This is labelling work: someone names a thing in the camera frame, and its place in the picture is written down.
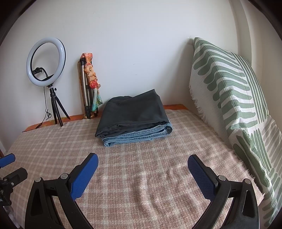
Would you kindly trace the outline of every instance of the green striped blanket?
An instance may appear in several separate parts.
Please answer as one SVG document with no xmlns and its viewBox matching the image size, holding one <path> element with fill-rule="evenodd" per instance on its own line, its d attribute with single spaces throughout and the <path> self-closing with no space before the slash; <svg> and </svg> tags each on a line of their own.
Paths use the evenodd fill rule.
<svg viewBox="0 0 282 229">
<path fill-rule="evenodd" d="M 190 93 L 202 119 L 233 148 L 262 193 L 262 228 L 282 206 L 282 134 L 248 61 L 201 39 L 194 39 Z"/>
</svg>

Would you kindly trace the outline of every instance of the white wall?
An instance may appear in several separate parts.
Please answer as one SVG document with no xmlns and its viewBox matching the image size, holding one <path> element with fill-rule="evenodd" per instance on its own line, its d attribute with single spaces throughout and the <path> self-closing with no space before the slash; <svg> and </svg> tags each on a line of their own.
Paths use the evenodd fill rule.
<svg viewBox="0 0 282 229">
<path fill-rule="evenodd" d="M 25 64 L 32 46 L 54 36 L 65 45 L 65 69 L 55 82 L 69 115 L 83 113 L 76 63 L 94 54 L 104 102 L 156 89 L 163 104 L 194 109 L 188 84 L 194 37 L 238 53 L 233 10 L 223 0 L 37 0 L 13 25 L 0 47 L 0 139 L 9 149 L 45 115 L 43 88 L 33 85 Z M 34 67 L 52 74 L 57 53 L 44 45 Z"/>
<path fill-rule="evenodd" d="M 263 50 L 261 87 L 269 114 L 282 130 L 282 40 L 261 12 L 256 11 L 256 16 L 260 25 Z"/>
<path fill-rule="evenodd" d="M 245 1 L 229 0 L 233 6 L 238 35 L 238 54 L 252 62 L 252 42 L 248 19 L 245 13 Z"/>
<path fill-rule="evenodd" d="M 245 16 L 241 11 L 236 13 L 238 17 L 247 18 L 252 68 L 263 89 L 269 114 L 282 129 L 282 40 L 268 19 L 256 7 L 248 0 L 240 0 L 240 2 Z"/>
</svg>

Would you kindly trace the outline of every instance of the tripod leg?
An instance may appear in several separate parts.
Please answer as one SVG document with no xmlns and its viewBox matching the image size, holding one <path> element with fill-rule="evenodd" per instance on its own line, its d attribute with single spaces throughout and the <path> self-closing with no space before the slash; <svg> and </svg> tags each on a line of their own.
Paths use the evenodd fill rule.
<svg viewBox="0 0 282 229">
<path fill-rule="evenodd" d="M 56 100 L 57 100 L 57 102 L 58 102 L 60 108 L 62 109 L 62 111 L 65 113 L 66 117 L 67 117 L 68 119 L 71 119 L 71 118 L 69 117 L 69 115 L 67 114 L 66 110 L 64 109 L 63 105 L 61 104 L 61 102 L 60 102 L 60 100 L 59 100 L 58 97 L 56 97 Z"/>
<path fill-rule="evenodd" d="M 98 113 L 99 113 L 98 108 L 96 108 L 96 110 L 95 110 L 95 112 L 94 112 L 94 116 L 97 117 L 97 116 L 98 116 Z"/>
<path fill-rule="evenodd" d="M 56 117 L 56 111 L 55 111 L 54 101 L 53 101 L 53 99 L 51 99 L 52 110 L 53 110 L 53 116 L 54 116 L 55 124 L 57 124 L 58 122 L 57 122 L 57 117 Z"/>
<path fill-rule="evenodd" d="M 55 108 L 55 111 L 56 111 L 56 115 L 58 116 L 58 120 L 59 120 L 60 126 L 63 126 L 63 122 L 62 122 L 62 119 L 61 119 L 61 116 L 60 116 L 60 113 L 59 113 L 58 106 L 57 106 L 55 98 L 53 100 L 54 100 L 53 103 L 55 105 L 54 108 Z"/>
</svg>

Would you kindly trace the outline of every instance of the dark gray cloth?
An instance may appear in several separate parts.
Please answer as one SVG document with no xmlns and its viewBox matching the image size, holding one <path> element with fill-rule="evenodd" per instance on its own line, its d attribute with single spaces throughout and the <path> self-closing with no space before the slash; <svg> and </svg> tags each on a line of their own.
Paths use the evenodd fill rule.
<svg viewBox="0 0 282 229">
<path fill-rule="evenodd" d="M 115 137 L 168 122 L 162 101 L 154 89 L 135 97 L 114 97 L 104 108 L 95 137 Z"/>
</svg>

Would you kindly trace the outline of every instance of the mattress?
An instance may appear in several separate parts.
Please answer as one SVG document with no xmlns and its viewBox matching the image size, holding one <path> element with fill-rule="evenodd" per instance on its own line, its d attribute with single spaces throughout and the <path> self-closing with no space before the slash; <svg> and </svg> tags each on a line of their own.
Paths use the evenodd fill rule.
<svg viewBox="0 0 282 229">
<path fill-rule="evenodd" d="M 204 122 L 187 110 L 166 110 L 173 132 L 152 141 L 104 147 L 95 138 L 99 119 L 85 119 L 22 133 L 8 153 L 16 161 L 0 176 L 23 167 L 28 178 L 14 188 L 12 207 L 24 226 L 33 181 L 56 179 L 94 152 L 98 168 L 76 202 L 94 228 L 192 228 L 209 204 L 187 168 L 197 154 L 217 175 L 229 180 L 249 178 L 258 204 L 263 194 L 234 152 Z M 65 228 L 71 228 L 55 198 Z M 215 228 L 220 228 L 231 204 L 227 201 Z"/>
</svg>

